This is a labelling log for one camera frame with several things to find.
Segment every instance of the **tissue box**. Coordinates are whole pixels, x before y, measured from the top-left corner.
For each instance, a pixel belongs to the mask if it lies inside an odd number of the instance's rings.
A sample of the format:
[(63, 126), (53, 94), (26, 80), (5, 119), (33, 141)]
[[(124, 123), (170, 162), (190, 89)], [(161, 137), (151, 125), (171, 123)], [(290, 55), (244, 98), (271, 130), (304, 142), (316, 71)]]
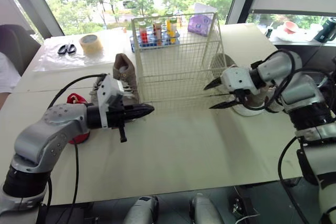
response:
[(205, 15), (196, 15), (189, 19), (188, 31), (207, 36), (211, 26), (211, 19)]

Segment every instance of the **black chair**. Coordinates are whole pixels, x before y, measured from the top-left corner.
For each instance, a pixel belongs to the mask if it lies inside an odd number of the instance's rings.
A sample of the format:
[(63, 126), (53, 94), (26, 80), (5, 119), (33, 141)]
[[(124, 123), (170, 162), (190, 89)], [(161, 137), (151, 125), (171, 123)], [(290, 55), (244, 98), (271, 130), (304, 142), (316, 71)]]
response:
[(22, 26), (0, 26), (0, 52), (11, 60), (21, 76), (40, 46)]

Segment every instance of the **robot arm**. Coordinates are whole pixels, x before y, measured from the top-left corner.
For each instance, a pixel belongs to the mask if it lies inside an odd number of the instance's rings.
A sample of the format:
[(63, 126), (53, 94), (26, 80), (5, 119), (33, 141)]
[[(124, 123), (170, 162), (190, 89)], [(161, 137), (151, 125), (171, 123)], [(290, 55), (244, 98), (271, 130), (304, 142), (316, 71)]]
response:
[(124, 123), (143, 117), (154, 108), (147, 104), (123, 106), (123, 88), (107, 75), (98, 90), (98, 106), (59, 104), (49, 108), (35, 124), (23, 130), (15, 142), (15, 154), (0, 189), (1, 215), (38, 206), (47, 180), (65, 145), (89, 129), (118, 127), (126, 140)]
[[(266, 85), (279, 86), (292, 73), (293, 67), (302, 67), (300, 57), (292, 52), (290, 59), (288, 53), (279, 51), (265, 61), (252, 64), (252, 69), (224, 70), (221, 77), (205, 89), (224, 84), (230, 93), (236, 94), (237, 100), (214, 108), (244, 105), (247, 94), (257, 95)], [(324, 221), (328, 221), (325, 223), (336, 223), (336, 124), (331, 110), (313, 79), (302, 72), (292, 76), (280, 98), (296, 128), (295, 136), (301, 145), (297, 155), (303, 176), (320, 187), (320, 209)]]

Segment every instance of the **bowl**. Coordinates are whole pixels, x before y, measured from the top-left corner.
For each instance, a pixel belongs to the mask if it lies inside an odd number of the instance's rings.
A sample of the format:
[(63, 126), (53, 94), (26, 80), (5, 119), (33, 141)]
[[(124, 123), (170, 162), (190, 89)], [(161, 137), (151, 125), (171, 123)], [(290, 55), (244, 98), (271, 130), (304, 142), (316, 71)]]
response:
[(292, 21), (286, 21), (284, 22), (284, 31), (288, 34), (294, 34), (296, 33), (298, 30), (299, 30), (299, 27), (297, 24), (295, 24), (294, 22)]

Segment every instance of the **metal wire basket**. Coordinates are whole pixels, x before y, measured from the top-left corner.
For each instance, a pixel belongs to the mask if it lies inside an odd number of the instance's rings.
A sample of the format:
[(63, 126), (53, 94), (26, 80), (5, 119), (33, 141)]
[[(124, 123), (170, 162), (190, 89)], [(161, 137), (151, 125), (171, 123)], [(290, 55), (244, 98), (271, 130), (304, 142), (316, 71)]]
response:
[[(199, 15), (210, 21), (203, 35), (188, 31), (190, 19)], [(201, 13), (175, 17), (175, 37), (166, 32), (168, 16), (132, 20), (131, 43), (134, 43), (141, 102), (154, 105), (156, 112), (207, 109), (225, 100), (223, 90), (203, 90), (226, 68), (218, 16), (216, 13)], [(158, 19), (162, 24), (160, 43), (156, 43), (152, 35), (152, 23)], [(147, 43), (141, 41), (139, 33), (139, 22), (143, 21), (148, 26)]]

